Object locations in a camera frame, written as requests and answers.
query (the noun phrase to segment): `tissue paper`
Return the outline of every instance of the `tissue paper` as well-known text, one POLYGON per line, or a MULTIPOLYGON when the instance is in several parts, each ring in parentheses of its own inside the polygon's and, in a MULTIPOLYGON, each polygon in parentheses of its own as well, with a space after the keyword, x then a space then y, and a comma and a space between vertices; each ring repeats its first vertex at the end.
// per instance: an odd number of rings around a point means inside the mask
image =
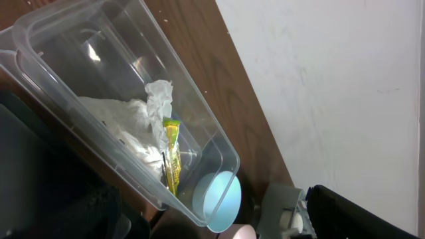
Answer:
POLYGON ((89 97, 80 97, 80 101, 160 181, 163 172, 161 152, 168 147, 163 118, 171 117, 173 87, 166 80, 157 80, 147 84, 145 90, 147 103, 136 99, 123 102, 89 97))

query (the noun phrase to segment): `wood grain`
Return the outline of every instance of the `wood grain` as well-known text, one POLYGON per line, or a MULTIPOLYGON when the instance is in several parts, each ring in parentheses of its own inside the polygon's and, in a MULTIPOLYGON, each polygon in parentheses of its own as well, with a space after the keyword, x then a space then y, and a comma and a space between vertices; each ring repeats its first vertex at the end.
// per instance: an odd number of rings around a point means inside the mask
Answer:
POLYGON ((238 152, 238 176, 259 199, 270 181, 293 185, 215 1, 145 2, 238 152))
MULTIPOLYGON (((0 30, 12 25, 21 15, 51 1, 0 0, 0 30)), ((254 205, 259 205, 269 182, 293 185, 278 146, 267 124, 238 53, 213 0, 146 0, 163 32, 186 66, 193 80, 220 122, 235 150, 241 167, 242 205, 237 222, 251 223, 254 205)), ((157 212, 133 192, 109 167, 105 166, 78 139, 0 72, 0 87, 14 91, 48 122, 79 156, 107 182, 117 185, 125 199, 150 220, 157 212)), ((169 209, 159 219, 162 224, 182 220, 201 238, 214 234, 195 226, 180 212, 169 209)))

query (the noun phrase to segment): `clear plastic container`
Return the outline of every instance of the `clear plastic container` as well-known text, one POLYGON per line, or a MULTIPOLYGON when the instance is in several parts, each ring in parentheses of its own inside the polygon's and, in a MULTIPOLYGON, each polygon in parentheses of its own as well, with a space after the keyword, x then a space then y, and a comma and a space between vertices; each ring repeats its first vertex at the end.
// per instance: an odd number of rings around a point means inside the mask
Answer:
POLYGON ((196 214, 193 190, 209 173, 234 177, 240 161, 143 1, 52 3, 3 31, 0 49, 2 67, 152 205, 172 206, 199 226, 211 221, 214 214, 196 214), (78 99, 146 101, 145 84, 158 79, 173 82, 173 118, 182 121, 176 197, 78 99))

